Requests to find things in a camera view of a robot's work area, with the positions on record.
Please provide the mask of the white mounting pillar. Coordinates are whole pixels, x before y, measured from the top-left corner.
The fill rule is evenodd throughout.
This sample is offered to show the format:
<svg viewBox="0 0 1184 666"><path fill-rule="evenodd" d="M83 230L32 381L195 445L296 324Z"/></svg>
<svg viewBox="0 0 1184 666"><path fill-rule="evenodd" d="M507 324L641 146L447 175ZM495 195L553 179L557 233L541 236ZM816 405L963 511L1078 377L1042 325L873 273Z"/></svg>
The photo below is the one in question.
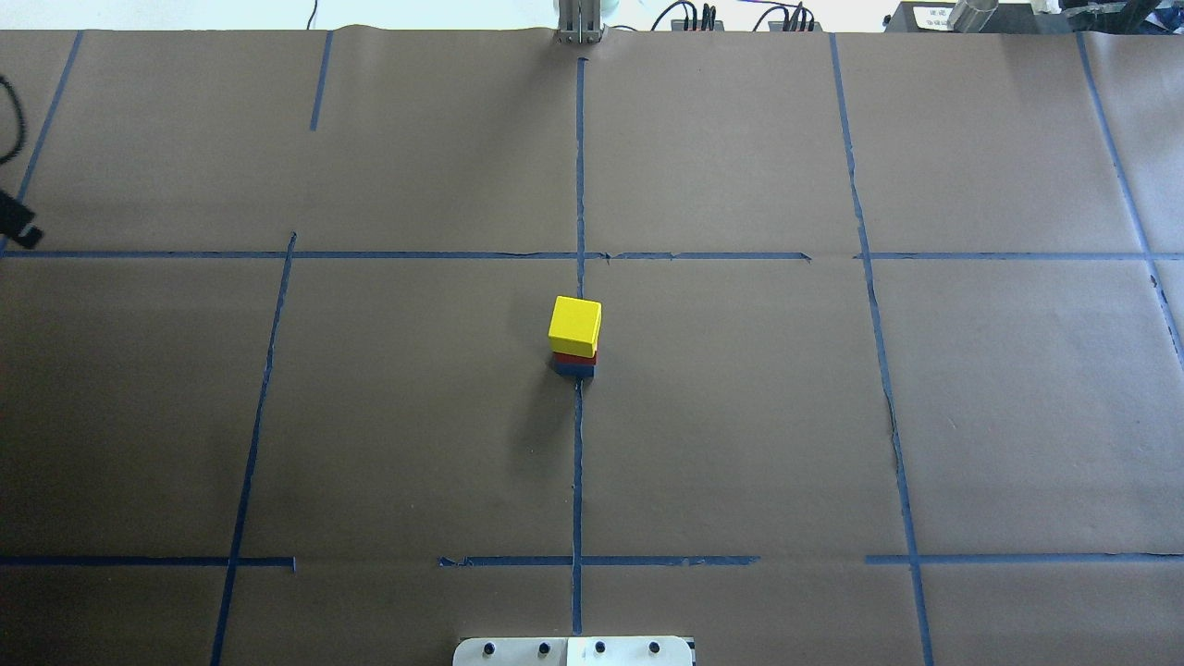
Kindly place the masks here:
<svg viewBox="0 0 1184 666"><path fill-rule="evenodd" d="M470 638L452 665L695 665L691 639L677 635Z"/></svg>

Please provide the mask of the aluminium frame post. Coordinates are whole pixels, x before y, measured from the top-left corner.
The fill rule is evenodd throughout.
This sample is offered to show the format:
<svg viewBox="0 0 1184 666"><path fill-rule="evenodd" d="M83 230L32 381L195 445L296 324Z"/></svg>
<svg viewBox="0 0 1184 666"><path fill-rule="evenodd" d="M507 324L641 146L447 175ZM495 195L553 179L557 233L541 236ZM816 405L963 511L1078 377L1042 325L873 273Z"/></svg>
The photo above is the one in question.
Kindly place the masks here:
<svg viewBox="0 0 1184 666"><path fill-rule="evenodd" d="M600 0L556 0L558 43L600 43L604 36L603 4Z"/></svg>

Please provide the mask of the yellow wooden block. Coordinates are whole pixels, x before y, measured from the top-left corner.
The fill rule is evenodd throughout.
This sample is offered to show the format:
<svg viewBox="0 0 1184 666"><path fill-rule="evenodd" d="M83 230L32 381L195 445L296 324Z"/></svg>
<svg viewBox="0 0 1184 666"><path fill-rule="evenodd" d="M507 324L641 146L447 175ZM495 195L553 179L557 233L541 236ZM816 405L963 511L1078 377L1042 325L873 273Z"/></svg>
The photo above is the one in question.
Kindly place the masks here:
<svg viewBox="0 0 1184 666"><path fill-rule="evenodd" d="M551 309L551 352L591 359L598 353L603 305L580 297L556 296Z"/></svg>

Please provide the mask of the red wooden block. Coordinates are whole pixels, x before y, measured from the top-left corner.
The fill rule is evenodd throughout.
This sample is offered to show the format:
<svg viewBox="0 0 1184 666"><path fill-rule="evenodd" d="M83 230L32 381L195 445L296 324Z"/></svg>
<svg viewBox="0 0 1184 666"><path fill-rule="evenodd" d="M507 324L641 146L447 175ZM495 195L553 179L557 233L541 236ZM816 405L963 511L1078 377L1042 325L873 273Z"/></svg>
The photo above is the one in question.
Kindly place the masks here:
<svg viewBox="0 0 1184 666"><path fill-rule="evenodd" d="M598 361L598 358L597 358L596 354L593 354L592 357L581 357L581 356L578 356L578 354L570 354L570 353L564 353L564 352L554 352L554 353L552 353L551 354L551 359L553 359L553 361L556 365L586 365L586 366L596 366L597 361Z"/></svg>

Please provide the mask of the black power strip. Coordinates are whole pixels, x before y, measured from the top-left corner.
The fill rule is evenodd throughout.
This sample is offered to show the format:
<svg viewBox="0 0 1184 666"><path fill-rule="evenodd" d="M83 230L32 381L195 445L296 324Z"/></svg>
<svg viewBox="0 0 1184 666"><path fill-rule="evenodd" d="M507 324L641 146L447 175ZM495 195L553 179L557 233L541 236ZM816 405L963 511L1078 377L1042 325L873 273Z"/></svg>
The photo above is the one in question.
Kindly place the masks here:
<svg viewBox="0 0 1184 666"><path fill-rule="evenodd" d="M718 6L713 4L690 4L677 1L662 14L669 18L673 32L723 32L726 25L719 17Z"/></svg>
<svg viewBox="0 0 1184 666"><path fill-rule="evenodd" d="M816 32L821 28L805 4L774 4L761 14L770 32Z"/></svg>

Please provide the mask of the blue wooden block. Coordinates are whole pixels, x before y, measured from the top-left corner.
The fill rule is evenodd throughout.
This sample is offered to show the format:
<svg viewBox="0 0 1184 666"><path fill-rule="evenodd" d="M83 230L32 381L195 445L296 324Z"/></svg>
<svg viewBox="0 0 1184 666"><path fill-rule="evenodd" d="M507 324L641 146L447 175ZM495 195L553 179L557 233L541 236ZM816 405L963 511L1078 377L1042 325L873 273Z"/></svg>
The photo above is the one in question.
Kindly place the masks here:
<svg viewBox="0 0 1184 666"><path fill-rule="evenodd" d="M592 378L596 376L596 365L555 363L553 365L556 374L571 376L572 378Z"/></svg>

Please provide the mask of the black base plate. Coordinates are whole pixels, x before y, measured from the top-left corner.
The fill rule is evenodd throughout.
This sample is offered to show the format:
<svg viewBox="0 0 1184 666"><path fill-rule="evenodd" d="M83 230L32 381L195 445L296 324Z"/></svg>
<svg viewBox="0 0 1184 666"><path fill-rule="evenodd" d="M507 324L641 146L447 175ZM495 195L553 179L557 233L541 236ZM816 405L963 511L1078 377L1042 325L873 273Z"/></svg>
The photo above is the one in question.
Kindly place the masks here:
<svg viewBox="0 0 1184 666"><path fill-rule="evenodd" d="M901 1L883 18L884 33L1069 34L1068 18L1044 1Z"/></svg>

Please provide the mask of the silver metal cylinder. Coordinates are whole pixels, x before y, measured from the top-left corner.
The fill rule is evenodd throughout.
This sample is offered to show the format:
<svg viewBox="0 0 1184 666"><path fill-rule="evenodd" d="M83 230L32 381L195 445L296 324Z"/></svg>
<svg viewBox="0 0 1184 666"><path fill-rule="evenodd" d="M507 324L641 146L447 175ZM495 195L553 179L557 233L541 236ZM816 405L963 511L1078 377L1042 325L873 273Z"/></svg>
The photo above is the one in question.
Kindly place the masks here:
<svg viewBox="0 0 1184 666"><path fill-rule="evenodd" d="M950 9L944 25L951 32L982 33L998 7L998 0L958 0Z"/></svg>

